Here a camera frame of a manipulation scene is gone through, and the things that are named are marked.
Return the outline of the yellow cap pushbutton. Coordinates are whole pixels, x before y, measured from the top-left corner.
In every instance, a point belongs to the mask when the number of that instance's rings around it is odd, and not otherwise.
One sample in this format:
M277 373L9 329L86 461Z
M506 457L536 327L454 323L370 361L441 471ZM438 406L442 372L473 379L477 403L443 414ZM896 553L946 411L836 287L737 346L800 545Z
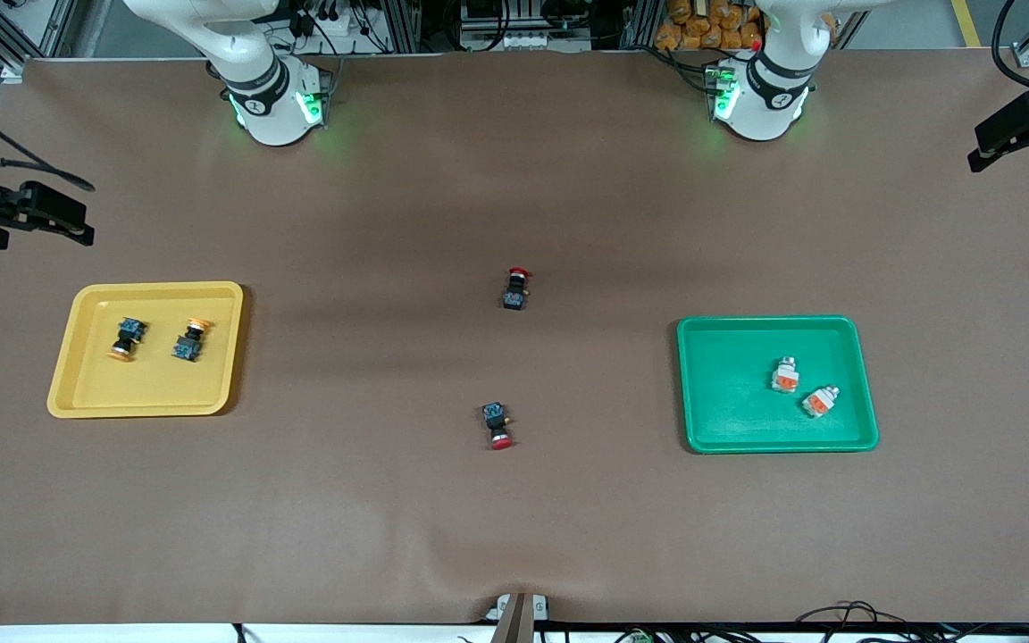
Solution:
M118 324L117 338L109 349L109 356L115 361L129 363L134 359L136 347L146 336L146 322L134 318L123 318Z
M205 334L211 329L212 323L205 319L188 318L185 332L180 334L172 347L171 354L182 361L196 362L203 351Z

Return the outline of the yellow plastic tray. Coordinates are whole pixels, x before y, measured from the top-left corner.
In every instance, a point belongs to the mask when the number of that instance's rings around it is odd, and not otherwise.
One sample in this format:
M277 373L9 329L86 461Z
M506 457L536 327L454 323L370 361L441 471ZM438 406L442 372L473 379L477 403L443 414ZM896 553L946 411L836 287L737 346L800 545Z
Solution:
M71 305L46 410L58 419L206 416L230 400L245 290L233 281L123 282L83 288ZM109 356L123 318L146 322L134 359ZM196 362L172 355L188 318L205 319Z

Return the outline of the pile of orange objects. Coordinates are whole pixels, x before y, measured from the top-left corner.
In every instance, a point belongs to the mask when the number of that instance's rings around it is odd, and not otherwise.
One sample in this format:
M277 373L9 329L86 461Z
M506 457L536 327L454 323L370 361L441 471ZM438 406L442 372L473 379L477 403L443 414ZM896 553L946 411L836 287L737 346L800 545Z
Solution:
M766 15L754 0L663 0L658 50L758 50Z

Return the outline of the power strip with black plugs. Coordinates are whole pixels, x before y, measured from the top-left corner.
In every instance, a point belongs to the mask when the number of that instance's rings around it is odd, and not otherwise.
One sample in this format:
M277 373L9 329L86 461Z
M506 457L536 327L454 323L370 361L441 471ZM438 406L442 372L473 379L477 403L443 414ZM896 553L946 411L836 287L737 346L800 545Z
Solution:
M303 37L355 39L367 36L364 17L356 16L351 0L289 0L297 17L290 23L299 28Z

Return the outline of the green plastic tray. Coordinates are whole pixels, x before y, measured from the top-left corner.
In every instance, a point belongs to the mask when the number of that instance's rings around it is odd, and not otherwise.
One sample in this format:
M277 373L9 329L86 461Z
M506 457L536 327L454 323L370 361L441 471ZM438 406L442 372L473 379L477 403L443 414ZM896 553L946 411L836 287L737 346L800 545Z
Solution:
M858 453L881 440L860 335L845 316L683 318L675 327L686 442L700 455ZM769 387L796 359L793 394ZM833 409L809 418L803 398L840 387Z

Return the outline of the white power strip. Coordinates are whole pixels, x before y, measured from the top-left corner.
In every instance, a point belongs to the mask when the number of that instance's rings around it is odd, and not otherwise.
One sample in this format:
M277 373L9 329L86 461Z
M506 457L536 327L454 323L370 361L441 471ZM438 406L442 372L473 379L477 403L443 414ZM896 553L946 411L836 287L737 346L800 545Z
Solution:
M504 52L504 50L552 50L560 53L583 53L592 50L592 41L586 32L543 31L543 29L516 29L509 31L493 44L497 32L463 31L460 33L460 46L464 50L489 50Z

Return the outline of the brown table mat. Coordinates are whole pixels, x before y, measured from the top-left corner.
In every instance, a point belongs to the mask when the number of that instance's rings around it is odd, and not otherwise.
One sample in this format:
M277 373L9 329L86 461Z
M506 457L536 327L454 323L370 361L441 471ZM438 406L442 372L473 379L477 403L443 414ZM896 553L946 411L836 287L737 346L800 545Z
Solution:
M1020 93L988 53L829 53L768 144L648 53L339 77L287 149L201 62L1 90L0 128L95 184L96 244L0 252L0 623L468 622L519 590L586 622L1029 622L1029 150L968 170ZM46 410L83 288L222 280L224 410ZM693 451L691 316L849 318L878 446Z

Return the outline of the grey bracket with brown post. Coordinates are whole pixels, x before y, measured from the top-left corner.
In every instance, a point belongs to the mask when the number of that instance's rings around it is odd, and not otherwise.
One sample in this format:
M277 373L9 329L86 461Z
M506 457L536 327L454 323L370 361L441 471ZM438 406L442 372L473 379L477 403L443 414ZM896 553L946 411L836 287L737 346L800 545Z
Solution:
M549 620L546 595L509 593L498 596L483 619L495 626L489 643L548 643L546 632L539 628Z

